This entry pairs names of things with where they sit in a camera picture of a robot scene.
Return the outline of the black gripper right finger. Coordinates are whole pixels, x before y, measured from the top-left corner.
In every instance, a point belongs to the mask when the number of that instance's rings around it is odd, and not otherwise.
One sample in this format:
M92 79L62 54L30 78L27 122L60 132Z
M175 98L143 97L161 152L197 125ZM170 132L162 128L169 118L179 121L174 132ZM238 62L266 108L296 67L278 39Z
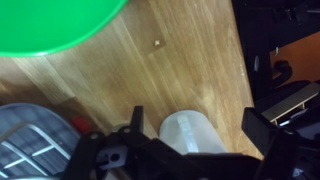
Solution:
M274 125L252 107L244 109L241 128L263 155L254 180L294 180L295 170L304 180L320 180L318 140Z

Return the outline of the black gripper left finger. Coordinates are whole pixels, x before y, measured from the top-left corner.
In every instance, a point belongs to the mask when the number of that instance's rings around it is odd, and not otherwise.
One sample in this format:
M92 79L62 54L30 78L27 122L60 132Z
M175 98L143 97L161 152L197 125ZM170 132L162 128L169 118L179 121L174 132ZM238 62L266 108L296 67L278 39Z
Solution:
M120 168L131 180L169 180L172 173L160 160L158 139L143 134L144 109L135 106L130 123L109 135L83 135L63 173L63 180L104 180Z

